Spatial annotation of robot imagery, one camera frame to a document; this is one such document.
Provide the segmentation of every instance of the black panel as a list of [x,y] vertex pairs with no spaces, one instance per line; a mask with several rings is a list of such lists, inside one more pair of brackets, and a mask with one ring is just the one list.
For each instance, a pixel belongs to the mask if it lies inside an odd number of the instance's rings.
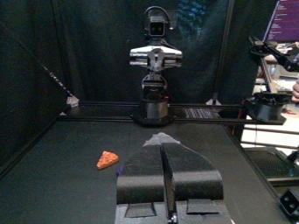
[[66,108],[67,95],[38,60],[63,80],[51,1],[2,1],[0,165]]

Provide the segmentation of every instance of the orange object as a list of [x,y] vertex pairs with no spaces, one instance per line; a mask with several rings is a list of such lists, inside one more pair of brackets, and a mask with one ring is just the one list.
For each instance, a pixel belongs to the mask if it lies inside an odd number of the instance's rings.
[[115,164],[119,160],[118,154],[103,151],[103,155],[98,161],[98,169],[103,170],[107,167],[110,167],[112,164]]

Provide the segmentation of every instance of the black table surface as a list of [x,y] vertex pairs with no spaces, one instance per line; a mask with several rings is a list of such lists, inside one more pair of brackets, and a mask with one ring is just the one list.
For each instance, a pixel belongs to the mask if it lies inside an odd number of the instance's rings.
[[[118,168],[154,134],[166,133],[219,169],[225,202],[237,224],[290,223],[226,127],[174,123],[58,121],[0,180],[0,223],[115,223]],[[103,151],[121,161],[103,171]]]

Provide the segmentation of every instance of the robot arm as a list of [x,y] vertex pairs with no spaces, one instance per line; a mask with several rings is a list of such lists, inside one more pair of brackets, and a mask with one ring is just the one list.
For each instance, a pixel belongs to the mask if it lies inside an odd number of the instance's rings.
[[250,39],[251,45],[253,45],[251,52],[255,55],[265,57],[269,54],[273,54],[277,59],[277,63],[285,68],[286,71],[299,72],[299,61],[298,60],[291,61],[286,57],[286,55],[277,50],[275,46],[271,45],[271,43],[263,42],[262,40],[259,40],[255,37],[250,37],[249,39]]

